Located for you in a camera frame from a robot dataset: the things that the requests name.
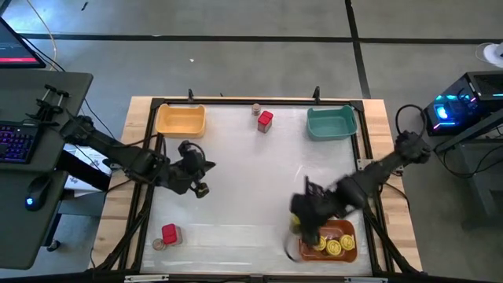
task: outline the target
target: monitor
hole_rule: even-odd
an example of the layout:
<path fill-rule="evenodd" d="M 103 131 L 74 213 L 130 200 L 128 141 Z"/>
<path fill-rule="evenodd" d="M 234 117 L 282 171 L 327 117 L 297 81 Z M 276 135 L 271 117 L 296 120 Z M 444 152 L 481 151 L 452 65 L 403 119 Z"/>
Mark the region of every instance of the monitor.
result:
<path fill-rule="evenodd" d="M 0 18 L 0 68 L 45 68 L 46 64 Z"/>

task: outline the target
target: wooden board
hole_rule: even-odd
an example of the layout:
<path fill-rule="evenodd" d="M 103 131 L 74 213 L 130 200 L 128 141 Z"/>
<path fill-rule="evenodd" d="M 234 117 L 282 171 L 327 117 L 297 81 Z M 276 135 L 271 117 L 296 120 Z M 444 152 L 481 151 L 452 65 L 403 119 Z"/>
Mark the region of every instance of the wooden board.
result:
<path fill-rule="evenodd" d="M 131 143 L 142 140 L 145 134 L 147 119 L 149 117 L 150 103 L 153 97 L 132 97 L 129 111 L 126 117 L 126 124 L 123 130 L 121 141 Z M 279 97 L 198 97 L 198 99 L 271 99 L 285 100 L 288 98 Z M 306 98 L 292 98 L 295 101 L 307 100 Z M 347 99 L 324 99 L 324 100 L 347 100 Z M 374 159 L 381 158 L 393 150 L 393 138 L 388 124 L 386 108 L 383 100 L 363 100 L 365 106 L 365 117 L 369 130 L 370 144 Z M 358 132 L 358 144 L 362 145 L 361 132 Z M 125 177 L 122 174 L 112 176 L 111 186 L 123 182 Z M 399 177 L 391 176 L 388 181 L 403 191 L 402 180 Z M 100 226 L 98 227 L 96 240 L 94 242 L 93 260 L 99 265 L 105 260 L 106 256 L 117 245 L 126 229 L 127 216 L 129 213 L 131 197 L 133 195 L 134 183 L 118 188 L 107 195 L 105 207 L 101 216 Z M 142 198 L 139 201 L 139 208 L 143 203 L 145 188 L 142 189 Z M 403 197 L 393 189 L 384 188 L 381 195 L 384 217 L 386 219 L 387 231 L 390 238 L 394 241 L 400 252 L 407 258 L 409 263 L 421 270 L 420 258 L 417 251 L 416 238 L 413 232 L 412 222 L 410 220 L 407 203 Z M 138 241 L 138 232 L 131 242 L 127 266 L 130 266 L 134 260 L 134 251 Z M 376 236 L 377 252 L 379 263 L 384 268 L 383 250 L 380 240 Z"/>

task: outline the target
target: teal bowl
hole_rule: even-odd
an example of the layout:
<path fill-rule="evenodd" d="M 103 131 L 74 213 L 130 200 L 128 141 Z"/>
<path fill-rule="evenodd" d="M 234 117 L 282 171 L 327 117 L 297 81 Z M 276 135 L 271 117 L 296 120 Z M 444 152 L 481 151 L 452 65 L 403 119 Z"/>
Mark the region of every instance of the teal bowl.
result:
<path fill-rule="evenodd" d="M 347 105 L 341 109 L 307 110 L 307 133 L 313 141 L 345 139 L 356 130 L 353 109 Z"/>

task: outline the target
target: computer tower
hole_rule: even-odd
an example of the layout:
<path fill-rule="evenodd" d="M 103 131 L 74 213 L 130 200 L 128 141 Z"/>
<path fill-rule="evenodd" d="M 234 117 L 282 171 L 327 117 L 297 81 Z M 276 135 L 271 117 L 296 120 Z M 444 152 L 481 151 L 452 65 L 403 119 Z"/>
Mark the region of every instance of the computer tower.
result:
<path fill-rule="evenodd" d="M 430 136 L 455 135 L 503 108 L 503 72 L 467 72 L 425 109 Z"/>

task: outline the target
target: rgb keyboard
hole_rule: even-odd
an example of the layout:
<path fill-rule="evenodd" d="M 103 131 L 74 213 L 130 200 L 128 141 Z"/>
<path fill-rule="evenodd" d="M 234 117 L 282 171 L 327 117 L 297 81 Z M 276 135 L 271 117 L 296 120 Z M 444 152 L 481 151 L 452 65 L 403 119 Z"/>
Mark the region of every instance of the rgb keyboard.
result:
<path fill-rule="evenodd" d="M 0 163 L 30 163 L 38 136 L 38 125 L 0 121 Z"/>

